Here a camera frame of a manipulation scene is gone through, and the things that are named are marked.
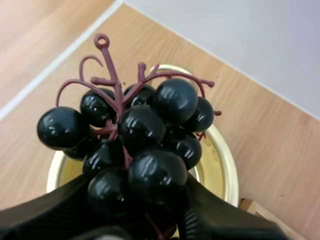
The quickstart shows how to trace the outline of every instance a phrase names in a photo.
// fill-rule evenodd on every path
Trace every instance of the white wall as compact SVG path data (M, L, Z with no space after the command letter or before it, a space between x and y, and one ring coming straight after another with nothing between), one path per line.
M320 0L125 0L320 119Z

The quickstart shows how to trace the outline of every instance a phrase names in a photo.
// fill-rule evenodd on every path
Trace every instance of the wooden table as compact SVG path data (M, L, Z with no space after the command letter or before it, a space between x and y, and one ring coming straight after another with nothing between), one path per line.
M58 1L57 11L48 7L51 18L65 19L59 25L57 22L46 25L44 16L34 18L38 25L33 28L34 33L45 31L39 35L44 37L49 31L52 33L56 44L50 44L51 48L42 45L44 38L38 41L38 38L24 37L19 31L16 36L28 40L23 53L13 47L18 44L15 41L0 40L0 49L12 56L9 58L11 65L1 59L0 72L5 77L0 82L0 92L5 98L1 98L0 104L13 97L63 50L66 42L72 41L68 34L75 38L111 3L82 1L83 6L74 10L72 2L75 1ZM67 14L70 11L73 20ZM136 82L140 61L145 61L149 67L156 63L178 63L191 68L200 78L215 81L216 86L206 88L206 94L213 107L223 111L215 125L233 153L240 196L256 200L307 239L320 238L320 123L317 120L126 5L97 32L104 32L111 39L110 52L123 84ZM58 43L63 46L56 49ZM32 58L27 57L29 54L33 54ZM78 77L80 57L87 54L97 54L101 58L92 37L1 121L1 209L45 193L54 152L40 144L37 121L46 110L54 107L61 84ZM16 70L10 68L14 64L17 64ZM87 78L108 77L107 70L93 61L85 66L84 73ZM86 90L78 85L68 87L61 104L79 109Z

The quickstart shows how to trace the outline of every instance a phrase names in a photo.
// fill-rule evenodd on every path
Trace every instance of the red plastic stem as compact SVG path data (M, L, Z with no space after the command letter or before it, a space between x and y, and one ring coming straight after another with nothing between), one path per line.
M108 137L108 140L115 140L118 136L118 129L113 130Z
M222 111L214 111L213 113L214 113L215 116L221 116Z
M199 141L201 141L201 139L202 139L203 137L204 137L204 138L207 137L205 131L203 131L203 132L201 132L201 133L196 133L195 135L198 137Z
M206 97L203 84L206 84L211 88L215 85L215 83L213 81L200 80L193 75L183 73L180 71L157 72L158 68L156 68L156 67L154 67L154 69L153 69L153 70L155 70L155 72L152 71L152 73L149 76L145 77L143 67L144 67L144 63L140 63L138 66L138 83L136 85L134 85L133 88L131 88L130 91L125 95L125 97L123 99L124 104L127 104L128 102L130 102L130 100L134 97L134 95L136 95L142 89L144 84L146 84L147 82L149 82L153 79L160 78L160 77L179 76L179 77L184 77L184 78L190 79L198 85L203 98Z
M124 154L124 167L125 169L128 169L130 166L130 155L128 154L128 151L125 147L123 147L123 154Z
M153 230L158 235L158 239L157 240L165 240L162 232L160 231L160 229L157 227L157 225L154 223L154 221L151 219L150 215L147 212L145 212L145 217L149 221L149 223L151 224Z
M113 126L112 120L111 120L111 119L108 119L108 120L105 122L105 126L111 128L111 127Z
M63 83L63 85L59 89L58 94L56 96L56 100L55 100L56 106L59 106L59 99L60 99L62 91L70 84L80 84L80 85L88 87L89 89L94 91L96 94L98 94L100 97L102 97L113 108L113 110L117 111L116 102L110 96L108 96L104 91L102 91L101 89L97 88L94 85L91 85L90 83L88 83L86 81L81 81L78 79L70 79L70 80L67 80Z
M94 38L94 44L101 51L105 64L108 68L111 81L114 82L114 86L113 86L114 98L115 98L116 107L117 107L116 116L119 119L121 115L124 113L125 107L123 105L123 92L122 92L121 82L118 78L114 62L112 61L112 58L110 56L110 52L108 49L110 45L110 40L105 34L98 33Z
M95 130L95 129L92 129L92 130L91 130L91 132L92 132L94 135L96 135L96 136L98 136L98 135L111 134L111 133L114 132L114 131L117 131L117 126L116 126L116 125L114 125L114 126L112 126L112 127L106 126L106 127L101 128L101 129L99 129L99 130Z
M177 230L176 226L172 226L172 227L168 228L167 230L165 230L162 234L164 239L169 239L170 236L172 236L176 230Z
M84 64L87 60L89 59L93 59L93 60L96 60L98 64L100 64L101 67L103 67L104 65L102 64L102 62L100 61L99 58L97 58L95 55L88 55L88 56L85 56L81 62L80 62L80 65L79 65L79 79L80 81L85 81L85 78L84 78Z

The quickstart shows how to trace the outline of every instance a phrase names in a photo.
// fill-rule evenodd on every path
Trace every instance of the gold bowl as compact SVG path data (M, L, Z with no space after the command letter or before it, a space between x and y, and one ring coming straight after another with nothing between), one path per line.
M173 64L162 64L158 69L158 71L167 70L192 74L185 67ZM238 177L228 144L214 125L207 129L206 137L203 137L200 143L202 156L200 162L190 170L190 173L209 191L237 207L239 202ZM62 151L57 151L49 170L47 193L82 174L82 166L82 161L73 160L64 155Z

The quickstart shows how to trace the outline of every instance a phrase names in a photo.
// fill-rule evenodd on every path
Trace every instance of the grape cluster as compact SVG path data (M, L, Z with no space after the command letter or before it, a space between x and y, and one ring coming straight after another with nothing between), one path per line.
M87 201L97 218L121 226L146 220L158 239L168 239L176 229L168 206L183 191L187 171L201 158L204 131L214 115L221 114L205 99L203 84L214 83L179 71L157 72L159 65L145 76L146 65L140 63L137 84L122 92L108 37L99 33L94 43L110 79L94 76L86 82L84 63L89 59L102 63L96 56L85 57L79 79L67 80L56 107L40 118L38 137L47 147L83 161L83 173L91 178ZM157 89L146 85L160 77L166 81ZM182 78L194 81L202 96ZM60 95L70 84L90 89L80 101L80 112L59 106Z

